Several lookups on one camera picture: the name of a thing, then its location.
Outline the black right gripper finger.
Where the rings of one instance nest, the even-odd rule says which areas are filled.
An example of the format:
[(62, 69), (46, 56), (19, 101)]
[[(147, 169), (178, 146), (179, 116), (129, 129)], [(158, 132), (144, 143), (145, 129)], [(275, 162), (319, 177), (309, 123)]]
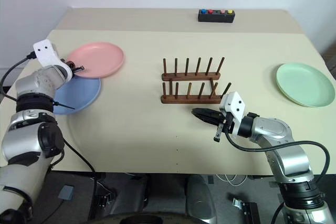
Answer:
[(191, 113), (197, 118), (219, 118), (220, 112), (207, 108), (194, 108)]
[(198, 119), (201, 121), (211, 124), (211, 125), (219, 125), (220, 124), (220, 118), (216, 116), (208, 116), (208, 115), (201, 115), (201, 114), (196, 114), (195, 115)]

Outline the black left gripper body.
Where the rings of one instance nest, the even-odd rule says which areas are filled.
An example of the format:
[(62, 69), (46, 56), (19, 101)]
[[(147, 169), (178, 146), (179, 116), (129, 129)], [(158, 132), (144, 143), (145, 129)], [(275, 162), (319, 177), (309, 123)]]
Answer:
[(70, 68), (70, 70), (71, 70), (72, 73), (75, 72), (75, 68), (76, 68), (76, 66), (75, 66), (74, 62), (72, 62), (72, 61), (66, 61), (66, 60), (63, 59), (63, 58), (61, 58), (61, 61), (62, 61), (64, 64), (66, 64), (66, 65)]

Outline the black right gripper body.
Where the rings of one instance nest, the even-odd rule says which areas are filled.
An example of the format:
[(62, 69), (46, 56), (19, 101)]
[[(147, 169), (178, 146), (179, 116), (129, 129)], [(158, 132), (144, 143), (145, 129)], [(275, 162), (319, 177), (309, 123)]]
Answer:
[(229, 133), (231, 125), (233, 123), (234, 116), (231, 112), (227, 112), (226, 115), (221, 114), (216, 120), (217, 130), (214, 136), (215, 142), (220, 142), (221, 134)]

